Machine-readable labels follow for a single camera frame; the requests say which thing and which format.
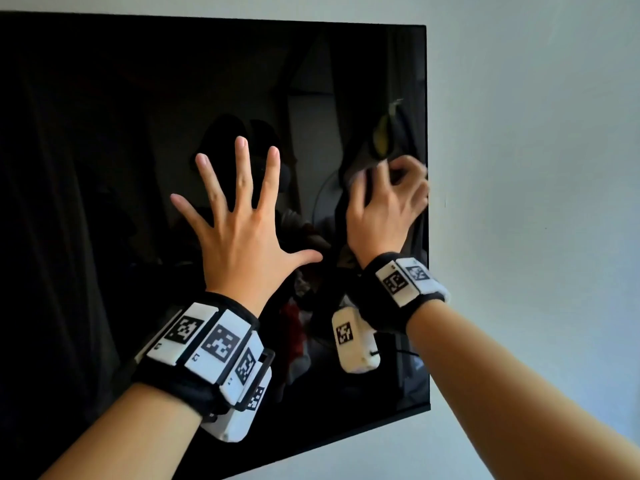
white wall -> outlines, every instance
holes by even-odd
[[[455,306],[640,440],[640,0],[2,0],[428,30],[432,269]],[[479,478],[433,410],[244,478]]]

left hand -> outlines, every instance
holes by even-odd
[[[229,212],[227,199],[206,155],[196,163],[213,210],[214,227],[209,226],[184,197],[172,194],[171,201],[191,225],[202,248],[207,291],[235,299],[255,316],[295,268],[322,260],[318,251],[288,254],[280,249],[275,227],[275,204],[280,177],[280,153],[270,147],[258,208],[253,209],[253,179],[249,146],[236,138],[236,208]]]

right hand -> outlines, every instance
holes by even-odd
[[[389,169],[406,174],[391,185]],[[364,269],[374,258],[390,251],[400,252],[409,227],[429,204],[427,168],[409,155],[373,169],[373,194],[365,207],[367,181],[359,172],[352,185],[347,209],[347,243]]]

wristband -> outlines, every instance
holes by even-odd
[[[264,347],[258,319],[235,300],[203,293],[146,350],[134,380],[177,397],[201,416],[236,405]]]
[[[406,333],[407,322],[421,304],[450,298],[449,291],[423,263],[398,253],[384,253],[373,259],[352,294],[349,297],[366,322],[377,331],[395,333]]]

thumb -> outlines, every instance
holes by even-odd
[[[289,255],[293,263],[293,268],[298,268],[306,264],[322,261],[322,254],[313,249],[305,249]]]

